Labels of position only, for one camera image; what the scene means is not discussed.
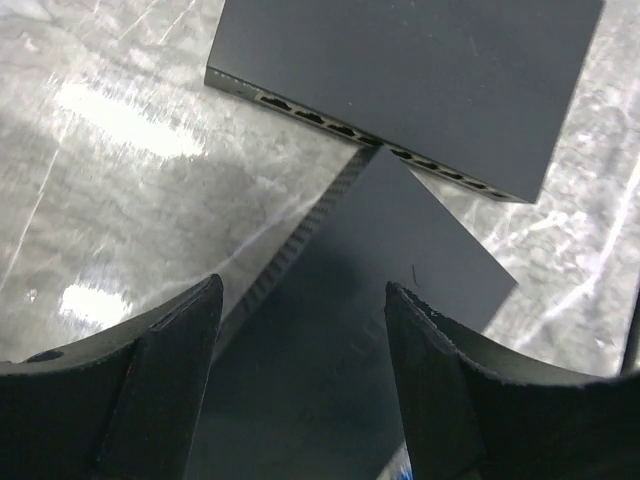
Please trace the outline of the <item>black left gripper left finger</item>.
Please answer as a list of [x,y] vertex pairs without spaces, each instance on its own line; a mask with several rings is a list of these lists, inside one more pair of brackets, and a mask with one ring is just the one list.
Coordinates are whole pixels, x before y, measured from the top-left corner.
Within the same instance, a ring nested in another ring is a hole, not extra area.
[[5,479],[180,479],[223,306],[211,275],[85,339],[1,365]]

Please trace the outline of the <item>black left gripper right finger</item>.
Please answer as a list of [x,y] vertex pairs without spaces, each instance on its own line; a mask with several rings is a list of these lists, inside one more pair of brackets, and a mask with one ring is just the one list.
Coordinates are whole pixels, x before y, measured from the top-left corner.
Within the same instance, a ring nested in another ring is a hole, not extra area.
[[639,376],[515,352],[396,283],[385,320],[417,479],[635,479]]

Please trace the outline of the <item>dark grey network switch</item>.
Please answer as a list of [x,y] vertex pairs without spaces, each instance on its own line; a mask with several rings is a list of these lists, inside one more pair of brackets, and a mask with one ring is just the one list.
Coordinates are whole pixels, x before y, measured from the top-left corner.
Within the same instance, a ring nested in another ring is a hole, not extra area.
[[404,440],[390,282],[476,331],[515,287],[406,164],[369,147],[226,317],[187,477],[378,477]]

